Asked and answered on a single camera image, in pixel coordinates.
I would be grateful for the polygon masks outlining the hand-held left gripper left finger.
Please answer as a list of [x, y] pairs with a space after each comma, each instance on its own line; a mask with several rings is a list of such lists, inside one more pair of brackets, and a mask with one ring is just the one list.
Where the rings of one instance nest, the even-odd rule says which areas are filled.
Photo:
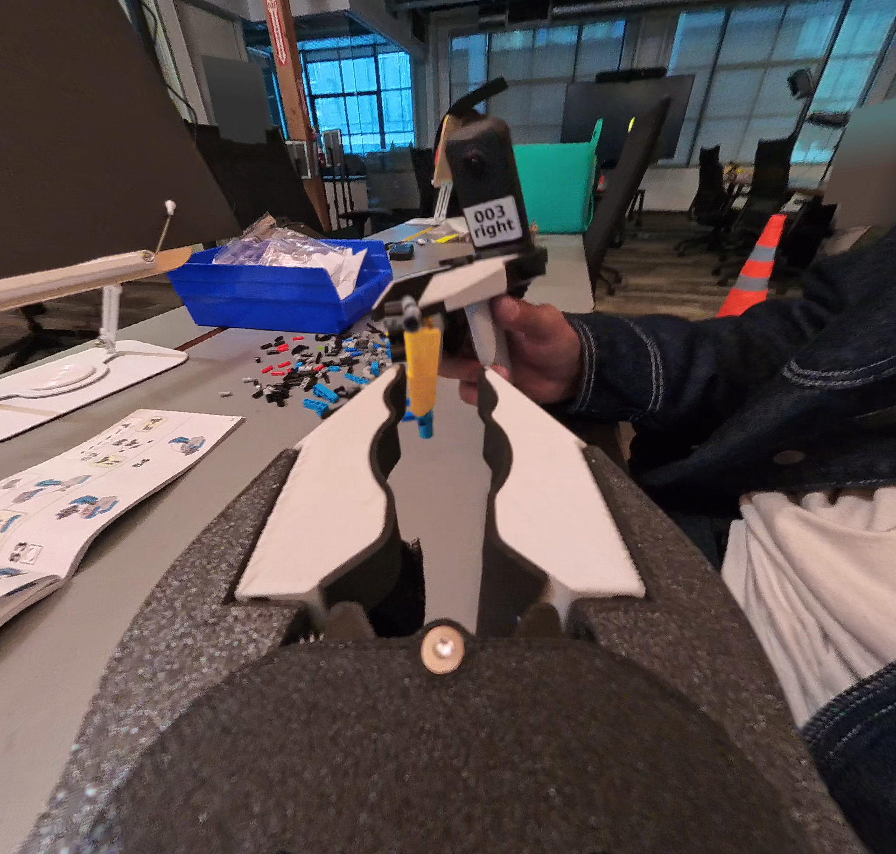
[[389, 476], [401, 453], [406, 374], [388, 368], [295, 446], [296, 459], [237, 582], [239, 602], [374, 609], [401, 570]]

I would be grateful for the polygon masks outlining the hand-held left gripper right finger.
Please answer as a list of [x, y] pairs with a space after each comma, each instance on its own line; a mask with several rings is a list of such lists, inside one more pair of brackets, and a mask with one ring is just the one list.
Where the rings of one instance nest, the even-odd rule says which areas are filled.
[[587, 445], [495, 370], [477, 405], [492, 471], [485, 543], [521, 567], [532, 592], [566, 617], [582, 599], [643, 599], [644, 580], [586, 457]]

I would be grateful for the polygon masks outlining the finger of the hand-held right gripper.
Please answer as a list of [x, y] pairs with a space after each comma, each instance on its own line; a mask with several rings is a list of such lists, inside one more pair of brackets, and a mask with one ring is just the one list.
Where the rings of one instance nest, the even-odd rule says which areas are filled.
[[384, 303], [384, 301], [397, 300], [404, 295], [411, 295], [416, 300], [418, 300], [420, 294], [427, 285], [427, 281], [435, 273], [439, 273], [444, 271], [445, 269], [463, 266], [480, 260], [483, 261], [482, 259], [476, 259], [474, 256], [449, 257], [435, 266], [421, 269], [420, 271], [411, 273], [407, 276], [394, 279], [387, 285], [387, 287], [375, 301], [375, 304], [371, 309], [371, 319], [377, 323], [383, 323], [382, 304]]
[[479, 260], [435, 273], [418, 299], [422, 314], [447, 314], [491, 300], [507, 290], [505, 262]]

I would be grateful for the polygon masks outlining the blue black toy brick assembly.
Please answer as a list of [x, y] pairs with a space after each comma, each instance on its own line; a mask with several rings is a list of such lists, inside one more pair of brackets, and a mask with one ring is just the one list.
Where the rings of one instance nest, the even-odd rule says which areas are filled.
[[420, 305], [411, 295], [384, 301], [382, 308], [385, 333], [391, 340], [402, 339], [407, 333], [418, 333], [424, 325]]

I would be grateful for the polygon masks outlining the blue yellow toy brick body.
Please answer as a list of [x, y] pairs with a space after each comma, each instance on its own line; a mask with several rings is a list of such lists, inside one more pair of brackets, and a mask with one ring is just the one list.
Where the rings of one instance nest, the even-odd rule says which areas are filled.
[[417, 331], [404, 334], [407, 413], [417, 423], [421, 439], [434, 434], [434, 406], [442, 354], [442, 331], [432, 318]]

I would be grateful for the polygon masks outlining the person's right forearm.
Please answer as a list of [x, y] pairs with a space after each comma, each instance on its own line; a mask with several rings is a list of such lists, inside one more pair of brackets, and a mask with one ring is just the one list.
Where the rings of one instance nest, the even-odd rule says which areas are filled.
[[894, 230], [817, 258], [798, 299], [727, 319], [568, 314], [581, 377], [566, 412], [705, 439], [739, 412], [762, 426], [819, 411], [882, 424], [894, 413]]

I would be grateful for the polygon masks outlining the grey desk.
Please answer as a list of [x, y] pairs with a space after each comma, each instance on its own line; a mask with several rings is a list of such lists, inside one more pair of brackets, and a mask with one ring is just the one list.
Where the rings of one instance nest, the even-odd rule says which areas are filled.
[[[2, 477], [84, 443], [140, 408], [238, 415], [244, 422], [180, 480], [97, 537], [73, 580], [2, 627], [2, 852], [47, 803], [106, 662], [140, 604], [192, 539], [284, 448], [317, 425], [291, 399], [253, 399], [260, 333], [211, 333], [184, 308], [131, 326], [126, 339], [187, 345], [187, 362], [2, 445]], [[424, 555], [427, 619], [476, 626], [489, 471], [483, 427], [454, 380], [438, 384], [434, 437], [399, 427], [390, 477], [404, 539]]]

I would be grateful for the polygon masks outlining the white tilting desk stand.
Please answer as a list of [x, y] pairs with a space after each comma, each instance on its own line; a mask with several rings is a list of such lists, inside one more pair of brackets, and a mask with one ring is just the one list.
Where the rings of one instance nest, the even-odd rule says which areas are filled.
[[118, 320], [122, 283], [172, 271], [183, 266], [192, 252], [191, 246], [139, 250], [3, 278], [2, 310], [94, 289], [102, 289], [103, 300], [98, 341], [90, 349], [2, 376], [1, 439], [52, 422], [185, 362], [184, 352], [119, 338]]

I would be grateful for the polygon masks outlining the person's right hand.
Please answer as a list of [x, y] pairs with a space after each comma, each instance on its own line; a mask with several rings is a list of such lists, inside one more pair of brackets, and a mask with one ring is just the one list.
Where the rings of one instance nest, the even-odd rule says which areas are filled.
[[490, 302], [508, 358], [492, 370], [544, 407], [570, 403], [581, 390], [581, 341], [566, 314], [551, 304], [503, 295]]

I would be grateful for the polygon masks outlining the teal panel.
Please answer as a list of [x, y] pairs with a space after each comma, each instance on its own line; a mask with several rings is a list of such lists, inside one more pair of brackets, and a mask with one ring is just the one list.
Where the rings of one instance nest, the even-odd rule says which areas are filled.
[[588, 142], [512, 147], [527, 216], [544, 234], [585, 233], [592, 217], [597, 148], [603, 121]]

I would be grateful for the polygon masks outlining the white plastic bag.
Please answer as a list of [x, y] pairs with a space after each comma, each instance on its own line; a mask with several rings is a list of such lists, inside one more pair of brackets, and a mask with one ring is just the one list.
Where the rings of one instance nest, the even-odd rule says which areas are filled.
[[366, 254], [366, 248], [359, 251], [350, 248], [308, 251], [270, 246], [263, 254], [262, 265], [299, 269], [305, 274], [305, 281], [310, 279], [311, 270], [321, 269], [329, 278], [339, 299], [344, 300], [356, 288]]

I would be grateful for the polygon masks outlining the pile of small brick pieces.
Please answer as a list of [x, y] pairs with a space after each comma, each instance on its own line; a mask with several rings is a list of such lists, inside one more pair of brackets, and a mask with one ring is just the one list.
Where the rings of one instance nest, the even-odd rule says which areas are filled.
[[392, 366], [388, 336], [371, 322], [342, 333], [232, 330], [225, 337], [235, 351], [214, 389], [219, 400], [245, 407], [294, 406], [324, 419]]

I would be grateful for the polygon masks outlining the blue plastic bin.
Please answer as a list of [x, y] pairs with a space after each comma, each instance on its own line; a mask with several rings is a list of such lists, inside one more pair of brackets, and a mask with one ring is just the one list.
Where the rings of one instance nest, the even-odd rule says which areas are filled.
[[391, 283], [392, 264], [378, 240], [325, 240], [364, 251], [356, 286], [340, 299], [323, 268], [218, 265], [219, 248], [194, 253], [168, 274], [198, 326], [341, 333], [364, 319]]

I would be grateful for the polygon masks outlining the tilted black board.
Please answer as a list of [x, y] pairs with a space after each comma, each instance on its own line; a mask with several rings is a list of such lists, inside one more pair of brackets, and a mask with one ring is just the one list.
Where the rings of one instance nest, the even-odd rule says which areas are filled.
[[603, 263], [654, 155], [670, 105], [671, 97], [664, 96], [651, 109], [634, 118], [611, 179], [583, 233], [586, 270], [593, 300], [601, 283], [606, 284], [608, 294], [615, 293], [614, 285], [601, 275]]

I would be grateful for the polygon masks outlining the crumpled clear plastic bag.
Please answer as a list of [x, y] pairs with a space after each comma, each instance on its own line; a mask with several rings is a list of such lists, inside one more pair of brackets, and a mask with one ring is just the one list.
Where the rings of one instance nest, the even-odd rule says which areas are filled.
[[247, 233], [224, 245], [212, 259], [221, 266], [341, 267], [353, 256], [351, 248], [324, 244], [291, 230], [272, 228]]

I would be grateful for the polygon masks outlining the black office chair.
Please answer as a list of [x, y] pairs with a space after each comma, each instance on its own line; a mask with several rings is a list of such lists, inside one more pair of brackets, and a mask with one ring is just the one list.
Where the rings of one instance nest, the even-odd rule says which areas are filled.
[[792, 132], [784, 139], [760, 140], [757, 144], [745, 204], [721, 238], [721, 255], [712, 271], [717, 287], [736, 276], [767, 221], [790, 200], [790, 159], [797, 139], [798, 132]]
[[692, 248], [705, 245], [708, 250], [721, 242], [729, 212], [730, 196], [720, 163], [721, 145], [703, 147], [699, 155], [698, 188], [687, 212], [688, 219], [709, 230], [679, 242], [674, 252], [683, 256]]

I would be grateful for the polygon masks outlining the open instruction booklet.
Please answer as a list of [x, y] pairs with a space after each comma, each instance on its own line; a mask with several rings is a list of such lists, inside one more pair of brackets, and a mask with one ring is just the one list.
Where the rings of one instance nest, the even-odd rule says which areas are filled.
[[244, 418], [140, 409], [1, 484], [1, 624], [68, 583], [109, 524], [188, 472]]

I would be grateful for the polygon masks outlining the person's dark denim jacket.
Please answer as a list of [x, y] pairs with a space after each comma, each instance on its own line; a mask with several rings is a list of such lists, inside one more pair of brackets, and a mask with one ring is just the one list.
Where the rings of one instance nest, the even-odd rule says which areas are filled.
[[[835, 426], [819, 411], [782, 427], [762, 426], [739, 412], [705, 439], [634, 423], [650, 444], [633, 448], [633, 473], [644, 489], [683, 521], [741, 517], [740, 500], [754, 492], [894, 487], [894, 413], [882, 424], [847, 419]], [[798, 728], [828, 791], [872, 852], [894, 852], [894, 662], [823, 706]]]

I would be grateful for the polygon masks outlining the person's white shirt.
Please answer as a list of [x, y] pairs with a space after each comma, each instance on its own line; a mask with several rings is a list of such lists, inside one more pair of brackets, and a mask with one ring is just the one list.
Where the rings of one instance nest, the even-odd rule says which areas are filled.
[[754, 492], [722, 579], [798, 728], [895, 657], [895, 489]]

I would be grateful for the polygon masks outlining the orange traffic cone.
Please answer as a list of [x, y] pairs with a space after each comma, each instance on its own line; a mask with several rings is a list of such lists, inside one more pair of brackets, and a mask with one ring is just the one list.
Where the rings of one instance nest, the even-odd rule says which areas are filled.
[[786, 220], [787, 217], [783, 213], [774, 214], [769, 218], [723, 301], [716, 315], [718, 319], [741, 316], [745, 311], [766, 300]]

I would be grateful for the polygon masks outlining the large black partition board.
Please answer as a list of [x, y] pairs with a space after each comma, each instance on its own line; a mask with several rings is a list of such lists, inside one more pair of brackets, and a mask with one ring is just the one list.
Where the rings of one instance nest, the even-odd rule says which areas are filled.
[[118, 0], [1, 0], [2, 278], [237, 236]]

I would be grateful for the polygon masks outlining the black wall screen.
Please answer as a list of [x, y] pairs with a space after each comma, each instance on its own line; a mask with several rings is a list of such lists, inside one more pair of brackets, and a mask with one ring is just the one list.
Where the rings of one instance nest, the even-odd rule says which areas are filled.
[[694, 81], [693, 74], [668, 76], [665, 68], [654, 68], [601, 72], [593, 82], [568, 84], [561, 142], [589, 141], [594, 127], [601, 121], [597, 159], [602, 167], [613, 168], [634, 121], [653, 109], [660, 99], [668, 97], [670, 104], [655, 158], [673, 158]]

